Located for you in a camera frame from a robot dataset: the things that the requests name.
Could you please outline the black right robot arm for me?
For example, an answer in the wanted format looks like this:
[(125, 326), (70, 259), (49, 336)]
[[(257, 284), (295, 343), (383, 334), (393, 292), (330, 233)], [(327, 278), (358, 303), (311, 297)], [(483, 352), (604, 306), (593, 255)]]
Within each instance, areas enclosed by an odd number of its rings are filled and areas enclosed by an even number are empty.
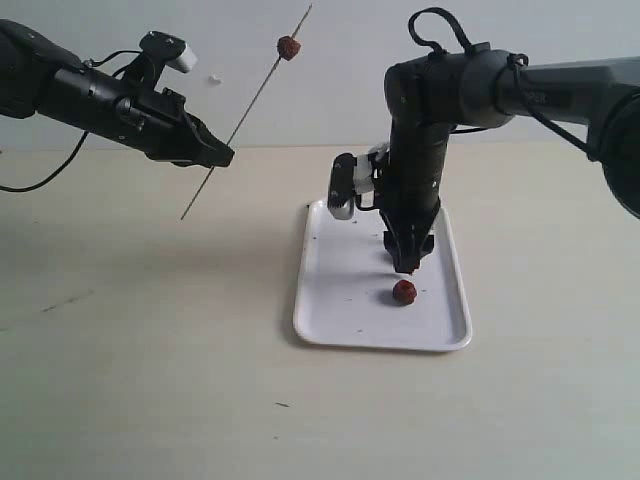
[(491, 48), (435, 53), (390, 67), (389, 157), (376, 188), (396, 272), (411, 274), (433, 248), (432, 224), (448, 141), (459, 125), (499, 128), (529, 116), (598, 162), (615, 199), (639, 214), (639, 60), (531, 66)]

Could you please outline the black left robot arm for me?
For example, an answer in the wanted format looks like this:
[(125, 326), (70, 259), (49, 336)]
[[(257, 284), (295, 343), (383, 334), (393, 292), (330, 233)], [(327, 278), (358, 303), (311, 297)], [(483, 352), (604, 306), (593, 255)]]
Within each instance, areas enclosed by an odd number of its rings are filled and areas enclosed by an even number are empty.
[(31, 28), (1, 22), (1, 113), (36, 113), (176, 165), (226, 167), (233, 150), (185, 109), (186, 99), (157, 91), (164, 68), (187, 73), (196, 57), (187, 43), (148, 32), (140, 51), (115, 78)]

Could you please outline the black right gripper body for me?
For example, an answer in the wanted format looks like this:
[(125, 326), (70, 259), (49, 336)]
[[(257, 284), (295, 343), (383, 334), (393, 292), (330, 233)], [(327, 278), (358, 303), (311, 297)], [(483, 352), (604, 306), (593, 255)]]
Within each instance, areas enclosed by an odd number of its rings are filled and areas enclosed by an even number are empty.
[(386, 245), (432, 245), (439, 213), (443, 172), (441, 144), (413, 145), (392, 152), (388, 144), (372, 148), (376, 168), (375, 206), (383, 219)]

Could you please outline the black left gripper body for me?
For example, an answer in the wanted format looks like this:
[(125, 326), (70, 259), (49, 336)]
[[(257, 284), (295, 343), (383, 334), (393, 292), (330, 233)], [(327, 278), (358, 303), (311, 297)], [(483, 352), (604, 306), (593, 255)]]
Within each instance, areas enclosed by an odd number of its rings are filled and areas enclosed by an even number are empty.
[(98, 70), (61, 68), (37, 96), (37, 112), (144, 153), (160, 162), (193, 161), (192, 129), (186, 99), (158, 92)]

